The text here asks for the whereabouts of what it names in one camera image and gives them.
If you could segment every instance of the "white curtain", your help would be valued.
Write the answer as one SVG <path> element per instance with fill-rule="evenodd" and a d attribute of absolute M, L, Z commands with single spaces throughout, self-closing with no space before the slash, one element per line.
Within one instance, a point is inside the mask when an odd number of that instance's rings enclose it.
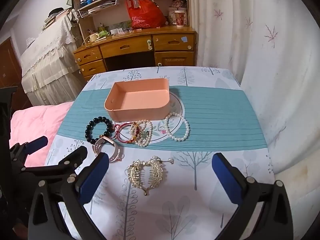
<path fill-rule="evenodd" d="M 74 101 L 85 86 L 71 42 L 49 51 L 22 78 L 22 86 L 33 106 Z"/>
<path fill-rule="evenodd" d="M 320 210 L 320 29 L 301 0 L 190 0 L 197 65 L 232 71 L 255 110 L 300 239 Z"/>

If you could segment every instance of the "curtain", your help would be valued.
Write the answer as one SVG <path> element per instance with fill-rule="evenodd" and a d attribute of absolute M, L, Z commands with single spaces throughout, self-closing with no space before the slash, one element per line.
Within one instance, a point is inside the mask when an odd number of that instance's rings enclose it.
<path fill-rule="evenodd" d="M 320 29 L 301 0 L 190 0 L 197 65 L 229 69 L 250 100 L 300 239 L 320 210 Z"/>

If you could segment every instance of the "wall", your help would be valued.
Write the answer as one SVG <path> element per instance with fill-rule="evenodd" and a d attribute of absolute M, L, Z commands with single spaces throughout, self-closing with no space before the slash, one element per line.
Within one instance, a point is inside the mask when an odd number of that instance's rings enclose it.
<path fill-rule="evenodd" d="M 21 54 L 27 48 L 26 39 L 37 38 L 49 12 L 59 7 L 68 8 L 67 0 L 27 0 L 25 2 L 13 26 Z"/>
<path fill-rule="evenodd" d="M 68 8 L 67 0 L 20 0 L 8 17 L 16 17 L 14 25 L 11 23 L 0 31 L 0 41 L 11 36 L 18 58 L 27 48 L 27 38 L 37 38 L 41 33 L 44 20 L 55 8 Z"/>

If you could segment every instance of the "bracelet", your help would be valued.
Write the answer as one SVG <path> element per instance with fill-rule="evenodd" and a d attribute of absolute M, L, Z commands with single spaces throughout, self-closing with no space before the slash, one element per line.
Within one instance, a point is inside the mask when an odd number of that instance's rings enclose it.
<path fill-rule="evenodd" d="M 170 118 L 172 115 L 177 116 L 177 117 L 180 117 L 180 118 L 182 119 L 182 121 L 184 122 L 185 126 L 186 126 L 186 133 L 185 133 L 184 136 L 181 137 L 181 138 L 178 138 L 178 137 L 173 136 L 173 135 L 170 133 L 170 131 L 169 131 L 168 121 L 169 121 L 169 118 Z M 166 118 L 164 119 L 164 129 L 165 129 L 165 132 L 166 132 L 166 134 L 168 135 L 169 138 L 172 138 L 173 140 L 178 141 L 178 142 L 184 141 L 185 139 L 187 139 L 187 137 L 189 136 L 189 131 L 190 131 L 188 121 L 187 121 L 182 115 L 177 114 L 177 113 L 175 113 L 175 112 L 172 112 L 172 113 L 168 114 L 168 115 L 166 116 Z"/>
<path fill-rule="evenodd" d="M 113 132 L 112 123 L 110 122 L 109 119 L 102 116 L 99 116 L 98 118 L 94 118 L 93 121 L 89 122 L 89 124 L 87 125 L 87 129 L 85 130 L 85 138 L 87 139 L 88 142 L 90 142 L 93 145 L 99 140 L 99 138 L 93 139 L 90 135 L 90 132 L 93 130 L 93 127 L 100 122 L 104 122 L 107 125 L 107 129 L 103 133 L 105 137 L 109 137 L 110 133 Z"/>
<path fill-rule="evenodd" d="M 121 161 L 124 158 L 124 155 L 120 155 L 120 149 L 118 148 L 118 145 L 111 139 L 109 139 L 106 136 L 100 135 L 100 138 L 95 142 L 94 145 L 92 145 L 92 149 L 96 156 L 101 152 L 101 146 L 105 143 L 108 142 L 111 145 L 114 146 L 115 150 L 113 152 L 113 155 L 109 158 L 109 162 L 113 161 Z"/>
<path fill-rule="evenodd" d="M 130 140 L 122 140 L 121 138 L 120 138 L 120 131 L 124 128 L 124 127 L 126 127 L 126 126 L 128 126 L 128 125 L 130 125 L 131 126 L 131 128 L 130 128 L 130 130 L 133 128 L 134 129 L 134 133 L 133 134 L 131 134 L 132 135 L 132 138 L 130 139 Z M 121 125 L 118 125 L 118 127 L 116 127 L 117 128 L 117 130 L 116 130 L 116 135 L 115 135 L 115 137 L 117 138 L 117 140 L 119 141 L 119 142 L 122 142 L 122 143 L 132 143 L 132 142 L 134 142 L 136 139 L 137 139 L 137 137 L 138 137 L 138 135 L 139 135 L 139 133 L 140 133 L 140 127 L 139 127 L 139 125 L 136 123 L 136 122 L 126 122 L 126 123 L 123 123 L 123 124 L 121 124 Z"/>
<path fill-rule="evenodd" d="M 149 130 L 143 134 L 143 131 L 147 127 L 147 123 L 149 124 Z M 140 133 L 139 136 L 137 136 L 137 139 L 135 140 L 135 144 L 140 146 L 140 147 L 146 147 L 151 141 L 151 136 L 152 136 L 152 122 L 149 120 L 140 120 L 136 122 L 137 125 L 142 125 L 140 128 Z M 132 127 L 130 128 L 130 134 L 132 135 L 134 133 L 134 130 Z"/>

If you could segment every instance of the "pearl bracelet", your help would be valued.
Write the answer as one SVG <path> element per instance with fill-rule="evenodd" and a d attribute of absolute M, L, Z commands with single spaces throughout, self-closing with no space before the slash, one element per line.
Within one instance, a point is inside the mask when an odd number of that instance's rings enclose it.
<path fill-rule="evenodd" d="M 169 131 L 168 122 L 169 122 L 169 118 L 170 118 L 172 115 L 177 116 L 177 117 L 180 117 L 180 118 L 182 119 L 182 121 L 184 122 L 185 126 L 186 126 L 186 133 L 185 133 L 184 136 L 181 137 L 181 138 L 178 138 L 178 137 L 173 136 L 173 135 L 170 133 L 170 131 Z M 164 119 L 164 129 L 165 129 L 165 132 L 166 132 L 166 134 L 168 135 L 169 138 L 172 138 L 173 140 L 178 141 L 178 142 L 184 141 L 185 139 L 187 139 L 187 137 L 189 136 L 189 131 L 190 131 L 188 121 L 187 121 L 181 114 L 177 114 L 177 113 L 175 113 L 175 112 L 172 112 L 172 113 L 168 114 L 168 115 L 165 117 L 165 119 Z"/>
<path fill-rule="evenodd" d="M 140 128 L 140 132 L 139 135 L 137 136 L 136 140 L 135 140 L 135 144 L 141 147 L 146 147 L 148 146 L 148 144 L 151 141 L 151 136 L 152 136 L 152 122 L 148 121 L 148 120 L 140 120 L 135 122 L 137 125 L 142 125 L 142 127 Z M 149 124 L 149 134 L 147 134 L 147 136 L 143 137 L 142 133 L 145 130 L 145 128 L 147 127 L 147 123 Z M 130 127 L 130 134 L 133 135 L 135 131 L 134 127 Z"/>

